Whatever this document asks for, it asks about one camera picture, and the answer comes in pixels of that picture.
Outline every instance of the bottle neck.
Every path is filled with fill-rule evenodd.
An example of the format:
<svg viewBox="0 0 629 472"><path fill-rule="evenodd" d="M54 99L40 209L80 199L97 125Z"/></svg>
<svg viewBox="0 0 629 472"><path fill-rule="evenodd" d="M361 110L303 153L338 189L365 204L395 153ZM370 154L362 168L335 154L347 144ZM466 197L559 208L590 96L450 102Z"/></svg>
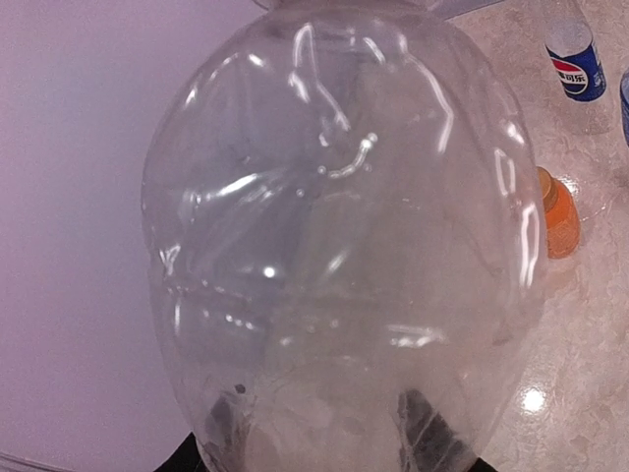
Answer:
<svg viewBox="0 0 629 472"><path fill-rule="evenodd" d="M295 6L307 6L319 8L330 6L349 6L349 7L368 7L372 5L386 5L390 8L391 3L406 5L413 8L425 10L426 0L254 0L265 10L276 10L279 8L288 8Z"/></svg>
<svg viewBox="0 0 629 472"><path fill-rule="evenodd" d="M543 167L538 167L538 176L542 187L543 210L550 211L559 199L557 181Z"/></svg>

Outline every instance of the blue label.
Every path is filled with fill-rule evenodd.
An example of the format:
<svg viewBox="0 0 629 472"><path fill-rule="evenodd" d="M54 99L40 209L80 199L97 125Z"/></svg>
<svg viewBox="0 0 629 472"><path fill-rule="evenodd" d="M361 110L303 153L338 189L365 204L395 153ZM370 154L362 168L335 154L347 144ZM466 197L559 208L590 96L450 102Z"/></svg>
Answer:
<svg viewBox="0 0 629 472"><path fill-rule="evenodd" d="M620 83L620 107L622 109L622 131L625 134L625 141L629 145L629 76L625 74Z"/></svg>
<svg viewBox="0 0 629 472"><path fill-rule="evenodd" d="M573 56L559 57L546 49L568 97L592 101L605 92L607 82L593 42L585 51Z"/></svg>

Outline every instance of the large water bottle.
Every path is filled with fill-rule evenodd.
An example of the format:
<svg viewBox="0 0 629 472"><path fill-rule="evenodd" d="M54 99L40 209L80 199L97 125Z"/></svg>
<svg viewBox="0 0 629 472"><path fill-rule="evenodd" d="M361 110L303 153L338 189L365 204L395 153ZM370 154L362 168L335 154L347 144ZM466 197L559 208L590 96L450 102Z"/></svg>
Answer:
<svg viewBox="0 0 629 472"><path fill-rule="evenodd" d="M546 247L520 108L461 31L401 1L279 5L177 95L143 223L210 472L462 472L483 450Z"/></svg>
<svg viewBox="0 0 629 472"><path fill-rule="evenodd" d="M615 107L594 35L576 0L540 2L546 50L569 100L562 105L566 128L596 135L611 129Z"/></svg>

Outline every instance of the orange bottle cap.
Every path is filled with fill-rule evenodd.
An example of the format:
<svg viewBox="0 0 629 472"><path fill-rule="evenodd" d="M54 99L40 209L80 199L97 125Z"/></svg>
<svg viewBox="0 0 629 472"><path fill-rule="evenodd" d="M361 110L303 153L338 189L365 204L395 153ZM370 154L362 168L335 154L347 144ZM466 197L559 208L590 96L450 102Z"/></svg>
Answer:
<svg viewBox="0 0 629 472"><path fill-rule="evenodd" d="M543 209L544 211L549 211L559 198L557 184L543 167L538 167L538 176L540 177L540 186L542 187Z"/></svg>

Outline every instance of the table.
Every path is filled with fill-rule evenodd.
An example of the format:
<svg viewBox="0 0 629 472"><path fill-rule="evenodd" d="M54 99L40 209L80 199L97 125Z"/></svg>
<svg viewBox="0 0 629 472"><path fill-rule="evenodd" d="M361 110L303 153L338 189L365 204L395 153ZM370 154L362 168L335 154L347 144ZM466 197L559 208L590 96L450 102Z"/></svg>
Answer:
<svg viewBox="0 0 629 472"><path fill-rule="evenodd" d="M629 66L629 12L620 0L582 2L619 107ZM454 20L514 88L538 163L568 183L583 243L552 262L528 367L484 458L508 472L625 471L629 460L629 154L619 121L608 134L573 136L564 99L524 2Z"/></svg>

